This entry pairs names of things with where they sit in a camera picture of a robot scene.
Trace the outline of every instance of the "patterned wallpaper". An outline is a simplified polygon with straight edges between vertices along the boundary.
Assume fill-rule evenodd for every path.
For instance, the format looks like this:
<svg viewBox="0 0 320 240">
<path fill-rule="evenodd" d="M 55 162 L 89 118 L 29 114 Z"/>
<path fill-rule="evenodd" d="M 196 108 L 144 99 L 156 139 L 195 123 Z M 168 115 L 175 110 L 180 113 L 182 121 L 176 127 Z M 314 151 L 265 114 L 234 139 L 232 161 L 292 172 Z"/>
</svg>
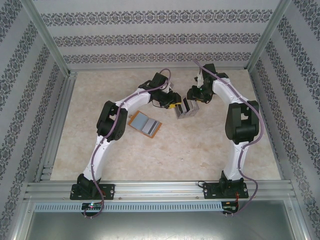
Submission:
<svg viewBox="0 0 320 240">
<path fill-rule="evenodd" d="M 244 67 L 279 0 L 34 3 L 69 68 L 107 69 Z"/>
<path fill-rule="evenodd" d="M 316 0 L 293 0 L 251 72 L 277 160 L 292 180 L 311 239 L 320 239 L 319 16 Z"/>
<path fill-rule="evenodd" d="M 0 2 L 0 240 L 49 134 L 63 74 L 19 0 Z"/>
</svg>

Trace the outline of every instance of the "purple cable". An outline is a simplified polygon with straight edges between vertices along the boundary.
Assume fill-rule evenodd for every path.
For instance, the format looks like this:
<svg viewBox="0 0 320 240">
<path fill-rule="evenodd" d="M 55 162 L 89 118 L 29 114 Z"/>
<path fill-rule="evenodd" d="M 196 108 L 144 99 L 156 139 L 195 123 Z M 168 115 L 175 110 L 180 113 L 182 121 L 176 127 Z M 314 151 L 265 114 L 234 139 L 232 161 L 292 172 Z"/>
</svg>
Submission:
<svg viewBox="0 0 320 240">
<path fill-rule="evenodd" d="M 169 72 L 169 77 L 168 77 L 168 79 L 164 82 L 164 84 L 162 84 L 161 86 L 157 86 L 157 87 L 155 87 L 155 88 L 152 88 L 152 89 L 148 89 L 148 90 L 143 90 L 143 91 L 140 91 L 140 92 L 136 92 L 135 94 L 132 94 L 132 95 L 128 96 L 128 97 L 120 104 L 120 106 L 119 106 L 119 108 L 118 108 L 118 110 L 117 110 L 117 112 L 116 112 L 115 119 L 114 119 L 114 122 L 113 122 L 113 125 L 112 125 L 110 131 L 108 132 L 108 134 L 107 134 L 106 136 L 104 136 L 104 137 L 101 139 L 99 145 L 98 145 L 98 146 L 96 147 L 96 149 L 93 151 L 92 158 L 91 158 L 91 174 L 92 174 L 92 180 L 93 180 L 93 183 L 94 183 L 95 187 L 98 189 L 98 192 L 99 192 L 99 194 L 100 194 L 100 196 L 101 196 L 101 203 L 102 203 L 102 204 L 101 204 L 100 210 L 99 210 L 95 215 L 93 215 L 93 216 L 87 216 L 87 215 L 86 215 L 87 209 L 85 209 L 84 212 L 83 212 L 83 215 L 84 215 L 85 218 L 93 219 L 93 218 L 99 216 L 99 215 L 102 213 L 103 209 L 105 208 L 104 194 L 102 193 L 102 191 L 101 191 L 101 189 L 100 189 L 100 187 L 99 187 L 99 185 L 98 185 L 98 183 L 97 183 L 97 181 L 96 181 L 95 174 L 94 174 L 94 159 L 95 159 L 95 155 L 96 155 L 98 149 L 100 148 L 100 146 L 102 145 L 102 143 L 104 142 L 104 140 L 107 139 L 107 138 L 113 133 L 113 131 L 115 130 L 115 127 L 116 127 L 117 122 L 118 122 L 118 118 L 119 118 L 119 113 L 120 113 L 121 107 L 125 104 L 126 101 L 130 100 L 131 98 L 133 98 L 133 97 L 135 97 L 135 96 L 137 96 L 137 95 L 139 95 L 139 94 L 144 94 L 144 93 L 148 93 L 148 92 L 151 92 L 151 91 L 155 91 L 155 90 L 161 89 L 161 88 L 164 87 L 167 83 L 169 83 L 169 81 L 170 81 L 170 79 L 171 79 L 171 71 L 170 71 L 170 69 L 169 69 L 169 68 L 164 68 L 164 69 L 162 69 L 162 70 L 160 71 L 160 74 L 161 74 L 163 71 L 165 71 L 165 70 L 167 70 L 167 71 Z"/>
<path fill-rule="evenodd" d="M 252 199 L 254 199 L 254 197 L 256 196 L 257 191 L 258 191 L 258 183 L 257 183 L 257 181 L 254 180 L 254 179 L 252 179 L 252 178 L 250 178 L 250 177 L 248 177 L 248 176 L 246 176 L 246 175 L 244 175 L 243 172 L 241 171 L 241 167 L 240 167 L 240 166 L 241 166 L 241 158 L 242 158 L 242 156 L 243 156 L 243 154 L 244 154 L 244 149 L 247 148 L 247 147 L 249 147 L 250 145 L 253 145 L 253 144 L 257 143 L 257 142 L 260 141 L 260 139 L 263 137 L 264 129 L 265 129 L 265 128 L 264 128 L 264 122 L 263 122 L 262 117 L 261 117 L 261 116 L 259 115 L 259 113 L 257 112 L 257 110 L 256 110 L 253 106 L 251 106 L 249 103 L 247 103 L 247 102 L 237 93 L 237 91 L 236 91 L 236 89 L 235 89 L 234 87 L 232 87 L 228 82 L 226 82 L 226 81 L 223 80 L 221 77 L 219 77 L 219 76 L 217 76 L 216 74 L 214 74 L 213 72 L 205 69 L 203 66 L 201 66 L 201 64 L 200 64 L 197 60 L 193 59 L 193 61 L 194 61 L 194 63 L 197 64 L 202 70 L 204 70 L 204 71 L 206 71 L 207 73 L 211 74 L 211 75 L 214 76 L 216 79 L 218 79 L 220 82 L 222 82 L 223 84 L 225 84 L 226 86 L 228 86 L 228 88 L 234 93 L 234 95 L 235 95 L 237 98 L 239 98 L 239 100 L 240 100 L 241 102 L 243 102 L 245 105 L 247 105 L 247 106 L 254 112 L 254 114 L 258 117 L 259 122 L 260 122 L 261 131 L 260 131 L 259 136 L 257 137 L 256 140 L 247 143 L 246 145 L 244 145 L 244 146 L 241 148 L 241 152 L 240 152 L 239 159 L 238 159 L 238 171 L 239 171 L 240 175 L 241 175 L 242 177 L 244 177 L 245 179 L 248 179 L 248 180 L 254 182 L 254 183 L 255 183 L 255 190 L 254 190 L 254 193 L 252 194 L 252 196 L 250 197 L 250 199 L 248 200 L 248 202 L 247 202 L 239 211 L 237 211 L 236 213 L 234 213 L 234 215 L 236 215 L 236 214 L 239 214 L 240 212 L 242 212 L 242 211 L 250 204 L 250 202 L 252 201 Z"/>
</svg>

